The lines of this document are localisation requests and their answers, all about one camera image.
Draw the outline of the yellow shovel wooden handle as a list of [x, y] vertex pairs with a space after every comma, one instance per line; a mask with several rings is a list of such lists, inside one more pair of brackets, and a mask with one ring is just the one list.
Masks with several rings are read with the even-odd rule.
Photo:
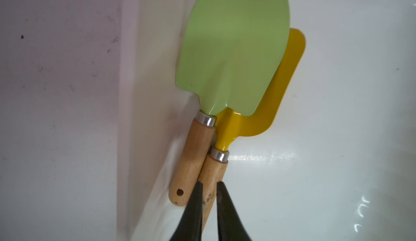
[[202, 228], [205, 228], [216, 199], [217, 182], [223, 180], [228, 166], [229, 146], [238, 137], [259, 135], [272, 125], [305, 47], [304, 34], [299, 29], [292, 28], [283, 59], [256, 111], [250, 116], [244, 116], [226, 108], [217, 115], [215, 144], [210, 147], [198, 178], [203, 184]]

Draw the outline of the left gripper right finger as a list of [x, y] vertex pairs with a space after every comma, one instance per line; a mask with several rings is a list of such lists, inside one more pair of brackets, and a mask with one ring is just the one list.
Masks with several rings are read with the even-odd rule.
[[246, 232], [229, 192], [220, 181], [217, 183], [217, 226], [219, 241], [252, 241]]

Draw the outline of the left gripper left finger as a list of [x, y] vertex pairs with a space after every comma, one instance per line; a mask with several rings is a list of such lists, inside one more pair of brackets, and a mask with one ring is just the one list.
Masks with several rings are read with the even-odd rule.
[[202, 218], [203, 184], [198, 181], [170, 241], [201, 241]]

